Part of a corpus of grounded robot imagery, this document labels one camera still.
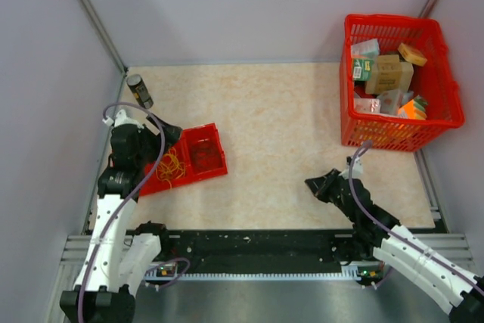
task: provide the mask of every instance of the red plastic crate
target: red plastic crate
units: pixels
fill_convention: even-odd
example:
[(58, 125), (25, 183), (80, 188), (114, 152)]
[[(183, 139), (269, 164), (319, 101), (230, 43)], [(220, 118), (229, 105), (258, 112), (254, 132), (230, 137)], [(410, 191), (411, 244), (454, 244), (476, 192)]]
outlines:
[[(427, 58), (414, 67), (410, 90), (429, 101), (427, 120), (357, 113), (353, 104), (351, 45), (377, 38), (380, 54), (397, 51), (401, 42)], [(447, 60), (448, 48), (440, 25), (431, 19), (396, 15), (356, 15), (345, 19), (345, 44), (340, 65), (341, 142), (359, 146), (373, 140), (374, 148), (416, 151), (445, 130), (464, 124), (464, 113)]]
[[(154, 173), (141, 189), (141, 196), (227, 174), (219, 132), (213, 123), (184, 130), (174, 148), (179, 162), (185, 165), (185, 175), (172, 179), (170, 185)], [(144, 171), (148, 173), (152, 167), (150, 164)]]

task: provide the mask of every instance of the brown box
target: brown box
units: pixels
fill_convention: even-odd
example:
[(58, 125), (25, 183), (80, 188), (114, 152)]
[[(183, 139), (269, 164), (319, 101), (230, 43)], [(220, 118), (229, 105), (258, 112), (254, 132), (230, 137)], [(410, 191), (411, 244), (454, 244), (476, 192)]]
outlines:
[(413, 75), (412, 65), (400, 62), (397, 54), (378, 56), (371, 69), (371, 77), (366, 82), (365, 92), (374, 95), (393, 89), (407, 92)]

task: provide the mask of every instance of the cylindrical container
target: cylindrical container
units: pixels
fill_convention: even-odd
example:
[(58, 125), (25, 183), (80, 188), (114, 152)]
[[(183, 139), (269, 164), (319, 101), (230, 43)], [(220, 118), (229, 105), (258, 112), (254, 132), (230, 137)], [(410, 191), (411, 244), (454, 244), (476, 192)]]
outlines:
[(139, 106), (144, 107), (145, 109), (149, 109), (153, 106), (153, 99), (140, 75), (127, 76), (126, 84), (135, 96)]

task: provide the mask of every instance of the red tray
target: red tray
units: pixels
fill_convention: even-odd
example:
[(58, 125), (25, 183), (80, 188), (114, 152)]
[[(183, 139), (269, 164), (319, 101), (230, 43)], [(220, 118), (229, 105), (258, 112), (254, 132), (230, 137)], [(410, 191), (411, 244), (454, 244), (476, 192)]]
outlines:
[[(172, 179), (170, 185), (154, 173), (141, 189), (141, 196), (227, 174), (225, 154), (214, 123), (184, 130), (173, 148), (179, 162), (185, 165), (185, 175)], [(149, 164), (144, 171), (148, 173), (152, 167)]]

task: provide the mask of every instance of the gray wall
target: gray wall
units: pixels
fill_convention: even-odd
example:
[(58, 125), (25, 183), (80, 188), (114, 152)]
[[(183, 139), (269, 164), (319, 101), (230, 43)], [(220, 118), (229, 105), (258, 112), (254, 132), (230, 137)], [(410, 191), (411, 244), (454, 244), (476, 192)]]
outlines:
[(45, 316), (119, 74), (77, 0), (0, 0), (0, 321)]
[(418, 15), (426, 0), (92, 0), (129, 66), (338, 61), (351, 12)]
[(461, 129), (436, 139), (425, 153), (449, 225), (467, 235), (477, 265), (484, 272), (484, 7), (479, 0), (441, 0), (432, 17), (440, 22), (450, 49), (467, 121)]

